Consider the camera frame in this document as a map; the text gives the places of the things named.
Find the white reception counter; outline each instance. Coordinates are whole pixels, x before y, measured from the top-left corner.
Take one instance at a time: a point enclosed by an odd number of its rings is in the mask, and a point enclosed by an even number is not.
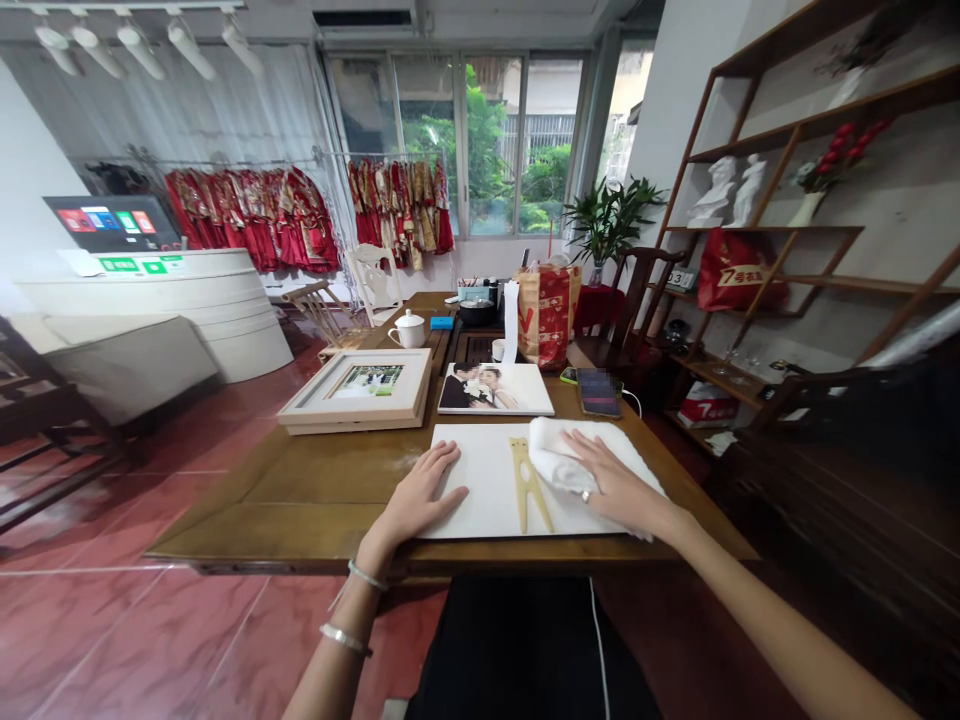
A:
[[[184,251],[178,254],[180,261],[155,264],[156,274],[142,271],[140,261],[155,256],[97,254],[120,267],[133,257],[138,269],[14,284],[47,315],[182,315],[227,383],[264,375],[293,360],[246,250]]]

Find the track light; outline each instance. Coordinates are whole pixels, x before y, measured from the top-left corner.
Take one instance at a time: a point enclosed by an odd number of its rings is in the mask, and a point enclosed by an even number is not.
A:
[[[220,37],[223,38],[223,41],[236,53],[237,57],[240,58],[240,62],[247,66],[247,69],[253,73],[254,77],[262,78],[264,75],[263,61],[257,57],[257,55],[250,49],[250,45],[247,44],[247,39],[243,36],[243,32],[240,30],[240,25],[237,23],[237,16],[233,12],[233,8],[229,10],[224,10],[224,14],[227,16],[226,25],[224,25],[223,33]]]
[[[128,21],[117,30],[117,39],[155,80],[163,80],[167,76],[160,61],[150,49],[150,43],[132,23]]]
[[[123,80],[127,76],[127,69],[117,61],[113,53],[110,52],[110,48],[100,42],[97,34],[82,23],[83,21],[81,20],[81,24],[70,31],[73,39],[77,41],[80,47],[87,51],[90,57],[99,63],[100,67],[113,75],[117,80]]]
[[[40,44],[43,45],[53,61],[60,66],[67,75],[80,75],[80,67],[73,55],[70,54],[70,41],[48,25],[39,25],[33,31],[37,34]]]
[[[210,61],[200,53],[197,41],[193,39],[193,36],[190,34],[190,28],[183,22],[183,18],[174,17],[169,27],[167,27],[167,37],[170,38],[173,46],[180,51],[180,54],[183,55],[188,63],[193,65],[204,80],[217,79],[217,71],[213,65],[210,64]]]

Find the mug lid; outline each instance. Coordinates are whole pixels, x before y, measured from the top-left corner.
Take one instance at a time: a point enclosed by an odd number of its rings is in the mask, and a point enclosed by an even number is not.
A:
[[[407,310],[406,314],[397,318],[397,322],[395,322],[394,325],[397,327],[416,327],[417,325],[423,325],[423,318]]]

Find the pen holder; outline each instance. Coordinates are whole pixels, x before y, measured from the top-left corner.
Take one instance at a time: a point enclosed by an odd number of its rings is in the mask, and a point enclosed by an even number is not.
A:
[[[463,302],[464,300],[489,300],[490,299],[490,288],[489,287],[472,287],[472,288],[457,288],[457,300]]]

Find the wedding photo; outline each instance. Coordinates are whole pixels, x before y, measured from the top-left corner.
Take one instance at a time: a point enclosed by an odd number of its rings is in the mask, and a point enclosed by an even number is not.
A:
[[[450,363],[439,411],[461,415],[553,415],[536,365]]]
[[[403,365],[354,365],[327,399],[390,397],[401,370]]]

